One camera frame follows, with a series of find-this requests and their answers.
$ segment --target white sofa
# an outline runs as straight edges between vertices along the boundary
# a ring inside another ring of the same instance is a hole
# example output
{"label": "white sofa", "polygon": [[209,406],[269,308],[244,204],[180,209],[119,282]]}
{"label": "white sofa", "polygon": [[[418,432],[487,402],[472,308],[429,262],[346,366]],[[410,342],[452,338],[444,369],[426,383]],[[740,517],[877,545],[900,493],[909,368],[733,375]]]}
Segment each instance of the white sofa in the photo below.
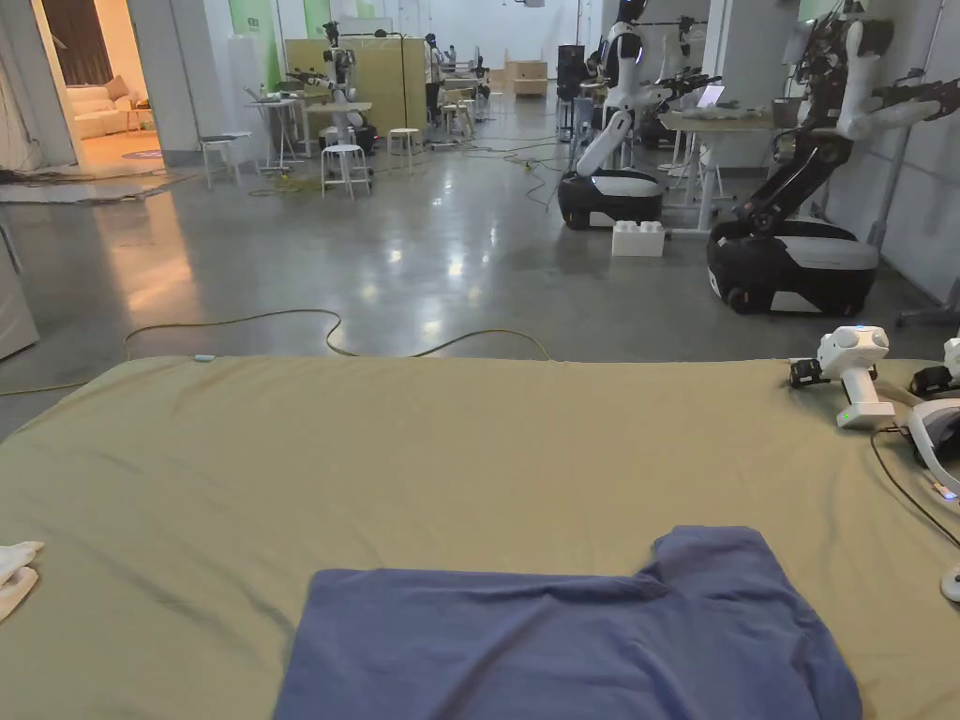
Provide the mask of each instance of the white sofa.
{"label": "white sofa", "polygon": [[[127,130],[127,110],[136,102],[133,96],[125,95],[114,102],[110,100],[107,89],[97,85],[67,87],[66,94],[73,106],[74,122],[81,139]],[[143,118],[140,113],[137,114],[138,123]]]}

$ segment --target cable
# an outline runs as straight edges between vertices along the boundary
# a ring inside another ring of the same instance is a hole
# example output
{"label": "cable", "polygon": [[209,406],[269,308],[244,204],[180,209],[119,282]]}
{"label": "cable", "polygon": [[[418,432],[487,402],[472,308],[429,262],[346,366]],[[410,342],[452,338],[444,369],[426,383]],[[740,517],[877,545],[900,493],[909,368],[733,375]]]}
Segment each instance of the cable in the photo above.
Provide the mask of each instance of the cable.
{"label": "cable", "polygon": [[[338,348],[337,346],[335,346],[333,343],[330,342],[330,336],[333,335],[333,333],[337,331],[337,328],[339,328],[340,325],[342,325],[344,322],[344,319],[340,316],[340,314],[334,312],[333,310],[325,310],[323,308],[313,308],[313,307],[295,308],[292,310],[275,310],[273,312],[258,313],[257,315],[247,315],[242,318],[233,318],[231,320],[221,320],[213,323],[162,323],[162,324],[156,324],[156,325],[144,325],[143,327],[138,327],[136,330],[133,330],[132,332],[128,333],[127,337],[124,338],[123,340],[124,355],[126,356],[126,362],[130,362],[131,360],[133,360],[133,355],[130,350],[130,340],[132,340],[134,337],[136,337],[141,333],[150,332],[151,330],[162,330],[162,329],[183,328],[183,327],[221,327],[223,325],[246,323],[247,321],[250,321],[250,320],[260,320],[262,318],[275,318],[281,315],[298,315],[298,314],[307,314],[307,313],[315,314],[315,315],[328,315],[331,318],[336,318],[337,320],[336,324],[330,328],[330,330],[326,333],[326,337],[324,338],[324,341],[328,348],[336,352],[338,355],[343,355],[344,357],[363,357],[363,355],[360,355],[356,352],[350,352],[349,350]],[[460,335],[459,337],[456,337],[453,340],[448,340],[442,345],[437,345],[434,348],[424,350],[423,352],[418,352],[414,355],[408,355],[407,357],[410,357],[410,358],[427,357],[428,355],[432,355],[435,352],[440,352],[443,349],[449,348],[450,346],[456,345],[457,343],[461,343],[464,340],[467,340],[469,338],[477,337],[479,335],[493,335],[493,334],[515,335],[517,337],[524,338],[525,340],[529,340],[531,343],[537,346],[537,349],[540,351],[540,354],[543,355],[544,360],[548,362],[553,361],[553,358],[550,357],[550,353],[547,352],[546,348],[543,345],[541,345],[540,342],[533,336],[527,335],[525,332],[520,332],[519,330],[508,330],[508,329],[503,329],[499,327],[492,327],[485,330],[474,330],[473,332],[468,332],[465,335]],[[92,382],[92,380],[68,383],[65,385],[52,385],[50,387],[45,387],[45,388],[31,388],[29,390],[10,390],[5,393],[0,393],[0,397],[33,395],[36,393],[50,393],[55,390],[70,390],[73,388],[81,388],[82,386],[86,385],[89,382]]]}
{"label": "cable", "polygon": [[937,528],[937,530],[939,530],[941,533],[943,533],[944,536],[947,537],[947,539],[948,539],[950,542],[952,542],[954,545],[956,545],[958,548],[960,548],[960,540],[958,540],[958,539],[956,538],[956,536],[954,536],[954,535],[950,532],[950,530],[948,530],[946,527],[944,527],[943,524],[942,524],[936,517],[934,517],[933,515],[931,515],[931,514],[924,508],[924,506],[922,506],[919,502],[917,502],[917,500],[914,499],[913,495],[911,495],[909,492],[907,492],[907,491],[903,488],[903,486],[902,486],[899,482],[897,482],[897,478],[894,477],[893,473],[892,473],[892,472],[890,471],[890,469],[887,467],[887,464],[886,464],[885,462],[883,462],[883,458],[882,458],[881,455],[880,455],[880,451],[879,451],[879,449],[876,447],[876,436],[879,435],[880,433],[901,433],[901,432],[902,432],[902,431],[900,430],[899,427],[883,427],[883,428],[880,428],[879,430],[875,431],[875,432],[870,436],[870,447],[872,447],[872,448],[874,449],[874,455],[876,456],[876,460],[880,463],[880,467],[883,468],[883,471],[886,473],[887,477],[890,479],[890,482],[892,482],[892,483],[894,484],[894,487],[897,488],[897,490],[900,491],[900,494],[902,494],[907,500],[909,500],[910,503],[911,503],[915,508],[917,508],[917,510],[919,510],[921,513],[923,513],[923,514],[924,514],[924,517],[926,517],[926,519],[928,519],[930,522],[932,522],[933,525]]}

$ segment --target white storage box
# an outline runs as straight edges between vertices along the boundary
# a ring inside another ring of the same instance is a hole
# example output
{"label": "white storage box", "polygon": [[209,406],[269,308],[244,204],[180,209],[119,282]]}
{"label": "white storage box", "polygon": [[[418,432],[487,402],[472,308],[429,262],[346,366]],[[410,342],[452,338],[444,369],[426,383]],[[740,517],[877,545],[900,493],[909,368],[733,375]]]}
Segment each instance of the white storage box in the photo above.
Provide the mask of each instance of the white storage box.
{"label": "white storage box", "polygon": [[621,220],[613,228],[614,257],[663,257],[666,230],[660,223]]}

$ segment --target cushion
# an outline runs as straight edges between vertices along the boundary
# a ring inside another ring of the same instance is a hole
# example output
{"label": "cushion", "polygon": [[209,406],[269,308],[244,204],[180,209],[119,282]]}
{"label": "cushion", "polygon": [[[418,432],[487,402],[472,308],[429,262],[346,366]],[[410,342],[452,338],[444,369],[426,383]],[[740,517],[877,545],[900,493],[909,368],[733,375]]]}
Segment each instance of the cushion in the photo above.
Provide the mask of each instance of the cushion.
{"label": "cushion", "polygon": [[102,112],[105,110],[116,110],[108,98],[103,100],[80,100],[73,103],[74,115],[88,115],[91,112]]}
{"label": "cushion", "polygon": [[122,98],[124,95],[130,95],[127,84],[123,81],[122,75],[117,75],[113,80],[107,83],[107,93],[110,100]]}
{"label": "cushion", "polygon": [[81,100],[109,100],[110,94],[102,85],[73,85],[66,88],[71,103]]}

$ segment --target folded shirt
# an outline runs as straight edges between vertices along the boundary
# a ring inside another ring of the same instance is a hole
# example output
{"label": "folded shirt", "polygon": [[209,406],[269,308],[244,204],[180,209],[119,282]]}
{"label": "folded shirt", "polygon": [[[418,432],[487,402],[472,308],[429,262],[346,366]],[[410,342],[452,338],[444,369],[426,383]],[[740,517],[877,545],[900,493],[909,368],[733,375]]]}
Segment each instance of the folded shirt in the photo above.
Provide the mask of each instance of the folded shirt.
{"label": "folded shirt", "polygon": [[277,720],[853,720],[856,682],[756,531],[680,527],[633,577],[327,570]]}

